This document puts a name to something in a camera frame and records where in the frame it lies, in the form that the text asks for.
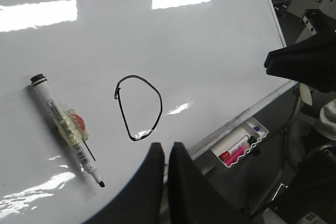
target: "white whiteboard surface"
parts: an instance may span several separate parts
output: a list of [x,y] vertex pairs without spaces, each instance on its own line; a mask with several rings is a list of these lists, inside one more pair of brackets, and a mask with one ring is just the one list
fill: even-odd
[[[287,80],[263,67],[283,47],[269,0],[178,1],[0,0],[0,223],[81,223],[122,189],[152,142],[167,162],[174,141],[194,148],[289,87],[279,91]],[[29,86],[39,73],[84,118],[105,188],[57,135]],[[139,142],[113,98],[129,74],[163,99],[157,128]],[[150,129],[157,95],[139,80],[120,92],[131,130]]]

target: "marker holder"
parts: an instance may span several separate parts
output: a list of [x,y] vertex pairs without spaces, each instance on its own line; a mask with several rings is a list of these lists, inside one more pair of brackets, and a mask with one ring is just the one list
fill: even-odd
[[[259,127],[259,131],[255,131],[253,128]],[[212,148],[211,151],[218,160],[226,167],[230,168],[233,165],[237,164],[239,160],[241,160],[243,157],[245,157],[248,153],[253,150],[254,147],[256,147],[257,144],[259,144],[268,134],[268,130],[259,123],[255,118],[250,118],[247,121],[245,121],[241,126],[239,126],[237,129],[232,131],[230,134],[228,134],[225,138],[220,140],[218,143],[216,143]],[[243,136],[247,135],[248,137],[254,136],[256,138],[256,142],[252,143],[250,148],[246,149],[244,154],[239,156],[236,162],[233,162],[231,165],[226,165],[224,162],[222,162],[219,159],[220,154],[227,151],[231,146],[236,144]]]

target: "cable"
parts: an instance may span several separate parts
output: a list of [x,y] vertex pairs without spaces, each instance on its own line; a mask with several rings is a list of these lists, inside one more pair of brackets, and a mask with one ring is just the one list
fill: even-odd
[[318,180],[316,182],[313,183],[309,183],[297,188],[289,188],[289,190],[287,191],[287,193],[284,193],[282,196],[279,196],[278,198],[272,200],[271,202],[265,204],[264,206],[262,206],[261,208],[259,208],[257,211],[255,211],[252,215],[249,216],[249,218],[252,220],[254,218],[256,218],[259,214],[261,214],[262,212],[264,212],[267,208],[273,207],[287,199],[290,199],[291,197],[293,197],[294,195],[301,193],[305,190],[314,188],[316,186],[322,186],[324,184],[330,183],[330,182],[336,182],[336,176],[332,176],[329,178],[325,178],[325,179],[321,179]]
[[[130,133],[130,130],[129,130],[129,127],[127,125],[127,121],[126,121],[126,117],[125,117],[125,114],[124,114],[124,111],[122,109],[122,105],[121,105],[121,99],[120,99],[120,84],[124,81],[124,80],[127,80],[127,79],[130,79],[130,78],[137,78],[143,82],[145,82],[148,86],[150,86],[159,96],[160,98],[160,112],[159,112],[159,116],[157,117],[155,123],[154,123],[154,126],[151,128],[151,130],[149,130],[147,133],[143,134],[141,137],[133,137]],[[161,98],[161,95],[159,93],[159,91],[153,86],[151,85],[147,80],[145,80],[144,78],[140,77],[140,76],[136,76],[136,75],[130,75],[130,76],[126,76],[124,78],[122,78],[118,84],[117,84],[117,87],[115,89],[115,92],[114,92],[114,99],[118,100],[119,102],[119,107],[120,107],[120,111],[121,111],[121,115],[122,115],[122,118],[124,120],[124,123],[125,123],[125,127],[126,127],[126,130],[127,130],[127,133],[128,133],[128,136],[130,137],[130,139],[132,141],[139,141],[139,140],[142,140],[144,139],[145,137],[148,137],[155,129],[155,127],[157,126],[159,120],[160,120],[160,117],[161,117],[161,114],[162,114],[162,98]]]

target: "whiteboard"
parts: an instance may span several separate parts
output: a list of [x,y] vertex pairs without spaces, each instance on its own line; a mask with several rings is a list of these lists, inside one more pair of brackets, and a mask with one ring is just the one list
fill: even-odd
[[[244,111],[253,115],[290,86],[263,68],[267,53],[284,45],[270,0],[0,5],[3,223],[81,223],[122,189],[152,142],[162,144],[167,163],[174,141],[190,150],[205,139],[209,144],[213,132],[237,123]],[[29,86],[39,73],[84,118],[105,188],[82,173]],[[155,131],[138,142],[128,138],[113,98],[129,74],[147,79],[163,99]],[[131,132],[149,130],[160,110],[157,94],[135,79],[120,92]]]

